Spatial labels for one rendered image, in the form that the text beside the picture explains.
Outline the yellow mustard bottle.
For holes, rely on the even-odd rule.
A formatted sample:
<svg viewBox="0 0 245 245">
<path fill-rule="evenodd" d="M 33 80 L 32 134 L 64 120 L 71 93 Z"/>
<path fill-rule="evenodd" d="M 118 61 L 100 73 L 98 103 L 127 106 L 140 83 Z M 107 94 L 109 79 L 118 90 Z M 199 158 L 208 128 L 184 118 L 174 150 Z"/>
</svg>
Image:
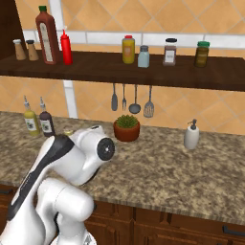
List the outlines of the yellow mustard bottle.
<svg viewBox="0 0 245 245">
<path fill-rule="evenodd" d="M 122 40 L 122 61 L 132 64 L 135 59 L 135 39 L 132 35 L 126 35 Z"/>
</svg>

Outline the dark vinegar bottle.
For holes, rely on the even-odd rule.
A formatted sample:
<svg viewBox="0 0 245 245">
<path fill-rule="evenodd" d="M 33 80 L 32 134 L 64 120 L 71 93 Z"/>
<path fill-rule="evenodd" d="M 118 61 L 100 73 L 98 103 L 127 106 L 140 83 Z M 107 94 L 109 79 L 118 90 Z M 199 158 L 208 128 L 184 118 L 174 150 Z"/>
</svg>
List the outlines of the dark vinegar bottle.
<svg viewBox="0 0 245 245">
<path fill-rule="evenodd" d="M 39 115 L 41 128 L 45 137 L 51 137 L 55 135 L 55 129 L 51 114 L 46 110 L 46 105 L 43 99 L 40 99 L 40 107 L 42 112 Z"/>
</svg>

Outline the yellow oil bottle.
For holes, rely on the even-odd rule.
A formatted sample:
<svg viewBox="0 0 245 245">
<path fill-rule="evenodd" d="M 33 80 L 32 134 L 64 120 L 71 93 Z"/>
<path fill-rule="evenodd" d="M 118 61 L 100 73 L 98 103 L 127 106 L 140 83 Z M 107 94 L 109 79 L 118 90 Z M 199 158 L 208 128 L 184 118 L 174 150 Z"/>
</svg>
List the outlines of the yellow oil bottle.
<svg viewBox="0 0 245 245">
<path fill-rule="evenodd" d="M 29 130 L 29 133 L 32 136 L 37 136 L 40 133 L 37 117 L 34 111 L 31 109 L 30 104 L 27 101 L 27 98 L 24 98 L 24 105 L 25 105 L 24 119 L 27 128 Z"/>
</svg>

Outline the red ketchup bottle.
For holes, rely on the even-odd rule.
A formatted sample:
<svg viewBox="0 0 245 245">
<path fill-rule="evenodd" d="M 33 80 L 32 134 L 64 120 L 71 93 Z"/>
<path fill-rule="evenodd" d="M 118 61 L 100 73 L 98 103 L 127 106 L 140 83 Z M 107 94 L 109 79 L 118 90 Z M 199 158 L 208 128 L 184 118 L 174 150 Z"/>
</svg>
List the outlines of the red ketchup bottle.
<svg viewBox="0 0 245 245">
<path fill-rule="evenodd" d="M 63 63 L 71 65 L 73 63 L 70 38 L 66 33 L 63 33 L 60 37 L 61 49 L 63 54 Z"/>
</svg>

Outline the brown wooden cabinet door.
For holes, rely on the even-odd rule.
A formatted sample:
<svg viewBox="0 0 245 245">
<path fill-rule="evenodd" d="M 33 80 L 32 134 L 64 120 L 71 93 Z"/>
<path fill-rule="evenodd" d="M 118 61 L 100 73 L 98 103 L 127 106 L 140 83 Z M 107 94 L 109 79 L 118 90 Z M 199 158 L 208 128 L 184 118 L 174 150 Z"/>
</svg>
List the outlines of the brown wooden cabinet door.
<svg viewBox="0 0 245 245">
<path fill-rule="evenodd" d="M 98 245 L 133 245 L 134 219 L 131 207 L 96 201 L 85 226 Z"/>
</svg>

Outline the brown shaker with dark cap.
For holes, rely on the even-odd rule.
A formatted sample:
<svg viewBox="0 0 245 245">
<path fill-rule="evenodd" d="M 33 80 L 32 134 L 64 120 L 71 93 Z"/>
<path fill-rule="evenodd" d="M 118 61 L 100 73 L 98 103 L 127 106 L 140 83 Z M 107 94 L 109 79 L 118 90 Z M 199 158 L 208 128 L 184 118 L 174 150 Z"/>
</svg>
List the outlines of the brown shaker with dark cap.
<svg viewBox="0 0 245 245">
<path fill-rule="evenodd" d="M 39 60 L 37 51 L 36 51 L 35 46 L 34 46 L 34 41 L 32 39 L 29 39 L 26 41 L 26 43 L 28 44 L 29 60 L 30 61 Z"/>
</svg>

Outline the tall brown sauce bottle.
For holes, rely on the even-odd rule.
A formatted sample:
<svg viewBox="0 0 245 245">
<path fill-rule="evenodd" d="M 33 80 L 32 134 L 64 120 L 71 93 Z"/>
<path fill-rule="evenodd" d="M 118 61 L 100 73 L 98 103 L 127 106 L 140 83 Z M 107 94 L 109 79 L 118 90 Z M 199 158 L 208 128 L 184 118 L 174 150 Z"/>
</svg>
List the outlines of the tall brown sauce bottle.
<svg viewBox="0 0 245 245">
<path fill-rule="evenodd" d="M 57 42 L 55 19 L 47 13 L 46 6 L 39 6 L 39 15 L 35 19 L 38 30 L 43 59 L 46 64 L 60 62 L 60 53 Z"/>
</svg>

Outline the brown shaker with white cap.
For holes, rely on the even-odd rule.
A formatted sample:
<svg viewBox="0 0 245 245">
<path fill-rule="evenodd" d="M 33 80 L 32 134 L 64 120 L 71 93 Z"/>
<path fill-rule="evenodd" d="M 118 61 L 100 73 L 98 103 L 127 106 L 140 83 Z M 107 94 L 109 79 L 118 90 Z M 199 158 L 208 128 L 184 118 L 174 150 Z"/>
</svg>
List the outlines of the brown shaker with white cap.
<svg viewBox="0 0 245 245">
<path fill-rule="evenodd" d="M 24 49 L 21 44 L 20 39 L 14 39 L 13 41 L 14 48 L 15 48 L 15 55 L 17 60 L 25 60 L 26 59 L 26 54 L 24 52 Z"/>
</svg>

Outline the dark wooden cabinet side panel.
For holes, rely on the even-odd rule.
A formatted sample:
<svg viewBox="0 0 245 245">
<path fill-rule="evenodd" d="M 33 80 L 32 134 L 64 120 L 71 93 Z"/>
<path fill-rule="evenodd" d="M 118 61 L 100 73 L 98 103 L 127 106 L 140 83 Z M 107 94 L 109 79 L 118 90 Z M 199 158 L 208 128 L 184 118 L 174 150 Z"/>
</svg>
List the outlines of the dark wooden cabinet side panel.
<svg viewBox="0 0 245 245">
<path fill-rule="evenodd" d="M 14 0 L 0 0 L 0 60 L 15 54 L 14 39 L 24 42 Z"/>
</svg>

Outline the grey hanging spoon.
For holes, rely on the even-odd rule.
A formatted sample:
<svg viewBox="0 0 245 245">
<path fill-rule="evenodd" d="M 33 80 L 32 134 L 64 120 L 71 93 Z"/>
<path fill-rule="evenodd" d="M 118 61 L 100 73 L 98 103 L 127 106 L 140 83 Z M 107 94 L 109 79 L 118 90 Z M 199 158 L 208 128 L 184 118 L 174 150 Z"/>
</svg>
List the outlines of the grey hanging spoon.
<svg viewBox="0 0 245 245">
<path fill-rule="evenodd" d="M 116 84 L 113 83 L 113 94 L 112 94 L 112 99 L 111 99 L 111 109 L 113 111 L 117 111 L 118 109 L 118 97 L 116 94 Z"/>
</svg>

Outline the grey hanging slotted spatula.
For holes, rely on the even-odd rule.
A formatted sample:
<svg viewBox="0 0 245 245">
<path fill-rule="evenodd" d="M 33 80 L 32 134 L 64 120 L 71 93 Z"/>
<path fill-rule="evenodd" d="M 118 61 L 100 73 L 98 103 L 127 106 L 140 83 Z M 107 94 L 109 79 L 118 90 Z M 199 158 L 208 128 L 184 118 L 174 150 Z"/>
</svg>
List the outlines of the grey hanging slotted spatula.
<svg viewBox="0 0 245 245">
<path fill-rule="evenodd" d="M 146 118 L 152 118 L 154 114 L 154 104 L 151 99 L 148 99 L 148 102 L 145 104 L 144 116 Z"/>
</svg>

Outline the dark wooden shelf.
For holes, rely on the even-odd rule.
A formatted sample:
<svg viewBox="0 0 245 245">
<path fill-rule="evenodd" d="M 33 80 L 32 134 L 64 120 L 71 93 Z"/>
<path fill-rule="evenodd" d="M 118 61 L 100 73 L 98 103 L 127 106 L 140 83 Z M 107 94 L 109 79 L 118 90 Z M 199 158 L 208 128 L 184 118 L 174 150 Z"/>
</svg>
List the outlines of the dark wooden shelf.
<svg viewBox="0 0 245 245">
<path fill-rule="evenodd" d="M 245 59 L 241 57 L 211 56 L 204 68 L 195 67 L 192 56 L 177 56 L 175 65 L 165 66 L 160 55 L 152 55 L 147 68 L 123 63 L 118 53 L 74 52 L 73 60 L 71 65 L 47 65 L 41 59 L 18 61 L 9 56 L 0 60 L 0 76 L 245 92 Z"/>
</svg>

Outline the white soap dispenser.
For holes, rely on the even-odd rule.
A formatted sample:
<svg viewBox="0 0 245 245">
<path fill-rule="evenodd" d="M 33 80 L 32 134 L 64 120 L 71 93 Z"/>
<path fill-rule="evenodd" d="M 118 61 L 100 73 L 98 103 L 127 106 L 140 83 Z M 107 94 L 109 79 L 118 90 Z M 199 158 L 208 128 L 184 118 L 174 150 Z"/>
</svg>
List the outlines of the white soap dispenser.
<svg viewBox="0 0 245 245">
<path fill-rule="evenodd" d="M 184 136 L 184 147 L 187 149 L 195 149 L 199 141 L 199 128 L 196 125 L 197 120 L 193 119 L 189 122 L 189 126 Z"/>
</svg>

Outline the brown spice jar black lid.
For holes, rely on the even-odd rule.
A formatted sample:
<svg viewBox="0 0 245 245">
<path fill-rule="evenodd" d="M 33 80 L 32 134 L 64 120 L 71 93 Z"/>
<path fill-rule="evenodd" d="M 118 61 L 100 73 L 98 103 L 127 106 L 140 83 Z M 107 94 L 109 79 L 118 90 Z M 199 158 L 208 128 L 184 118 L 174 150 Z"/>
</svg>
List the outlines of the brown spice jar black lid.
<svg viewBox="0 0 245 245">
<path fill-rule="evenodd" d="M 167 38 L 164 53 L 164 65 L 174 66 L 176 61 L 176 38 Z"/>
</svg>

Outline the olive jar with green lid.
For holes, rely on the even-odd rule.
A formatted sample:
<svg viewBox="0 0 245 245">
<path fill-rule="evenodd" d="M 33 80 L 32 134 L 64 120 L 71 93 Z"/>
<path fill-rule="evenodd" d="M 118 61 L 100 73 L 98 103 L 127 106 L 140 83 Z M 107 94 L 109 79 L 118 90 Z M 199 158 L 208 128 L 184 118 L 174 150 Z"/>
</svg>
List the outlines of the olive jar with green lid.
<svg viewBox="0 0 245 245">
<path fill-rule="evenodd" d="M 196 67 L 202 68 L 207 64 L 207 59 L 209 55 L 210 43 L 208 41 L 199 41 L 197 43 L 194 65 Z"/>
</svg>

